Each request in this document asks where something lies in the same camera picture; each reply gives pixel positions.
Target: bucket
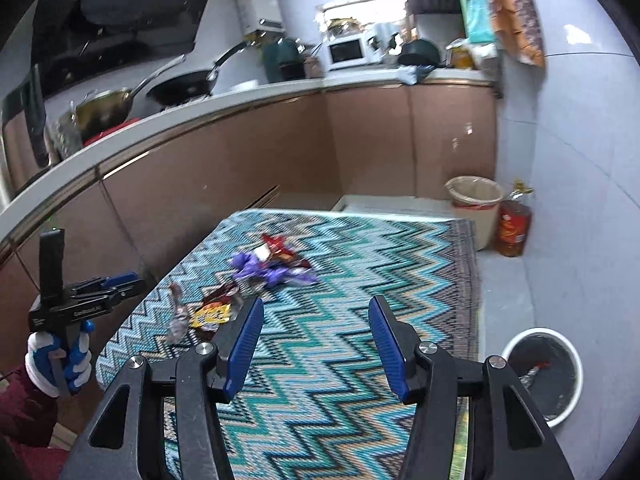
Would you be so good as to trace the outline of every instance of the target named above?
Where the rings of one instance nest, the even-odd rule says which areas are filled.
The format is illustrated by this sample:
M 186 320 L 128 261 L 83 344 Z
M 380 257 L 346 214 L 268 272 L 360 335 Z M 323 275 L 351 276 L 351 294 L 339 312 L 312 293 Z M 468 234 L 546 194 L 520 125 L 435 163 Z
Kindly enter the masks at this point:
M 481 176 L 457 176 L 445 184 L 453 202 L 453 214 L 476 224 L 476 249 L 487 247 L 495 232 L 504 191 Z
M 553 428 L 574 410 L 584 375 L 578 352 L 562 334 L 531 328 L 514 337 L 502 352 Z

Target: range hood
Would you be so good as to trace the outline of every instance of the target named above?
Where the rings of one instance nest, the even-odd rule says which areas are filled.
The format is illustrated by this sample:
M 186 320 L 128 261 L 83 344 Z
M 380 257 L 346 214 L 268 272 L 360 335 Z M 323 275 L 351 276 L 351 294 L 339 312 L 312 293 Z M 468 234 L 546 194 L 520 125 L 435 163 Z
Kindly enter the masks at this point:
M 40 65 L 43 94 L 130 64 L 191 52 L 206 3 L 38 0 L 31 63 Z

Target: chevron pattern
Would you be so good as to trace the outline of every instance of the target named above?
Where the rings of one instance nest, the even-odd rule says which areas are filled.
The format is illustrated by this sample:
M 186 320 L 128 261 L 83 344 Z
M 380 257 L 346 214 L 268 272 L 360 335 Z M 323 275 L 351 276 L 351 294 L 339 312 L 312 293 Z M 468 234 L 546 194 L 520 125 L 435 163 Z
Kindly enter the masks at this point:
M 241 479 L 394 478 L 415 411 L 389 390 L 369 330 L 367 305 L 384 294 L 398 319 L 453 355 L 476 355 L 479 283 L 469 222 L 393 221 L 361 215 L 248 210 L 221 222 L 135 309 L 96 366 L 106 387 L 132 354 L 173 357 L 164 343 L 171 317 L 168 284 L 187 303 L 231 274 L 229 260 L 285 234 L 321 283 L 264 291 L 265 321 L 244 389 L 219 405 L 226 448 Z M 459 422 L 466 420 L 461 404 Z M 466 455 L 460 424 L 452 462 Z M 179 476 L 175 410 L 165 406 L 167 462 Z

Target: blue and white glove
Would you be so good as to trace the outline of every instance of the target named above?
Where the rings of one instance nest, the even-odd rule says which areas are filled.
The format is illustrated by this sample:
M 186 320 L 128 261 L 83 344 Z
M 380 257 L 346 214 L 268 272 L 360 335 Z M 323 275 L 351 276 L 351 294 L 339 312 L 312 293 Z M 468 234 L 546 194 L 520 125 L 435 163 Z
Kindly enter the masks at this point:
M 91 376 L 91 352 L 89 334 L 94 331 L 91 321 L 83 321 L 78 339 L 71 345 L 69 355 L 60 348 L 60 338 L 49 332 L 36 332 L 29 336 L 24 364 L 31 382 L 49 397 L 60 395 L 49 357 L 62 360 L 62 367 L 69 391 L 77 393 Z

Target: oil bottle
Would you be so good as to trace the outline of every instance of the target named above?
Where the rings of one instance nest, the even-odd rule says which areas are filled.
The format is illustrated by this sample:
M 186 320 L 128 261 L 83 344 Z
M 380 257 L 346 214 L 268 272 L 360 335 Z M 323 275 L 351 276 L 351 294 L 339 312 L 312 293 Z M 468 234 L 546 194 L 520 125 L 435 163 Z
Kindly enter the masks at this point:
M 509 199 L 500 204 L 495 250 L 503 256 L 522 256 L 531 226 L 531 208 L 527 205 L 533 189 L 521 180 L 513 183 Z

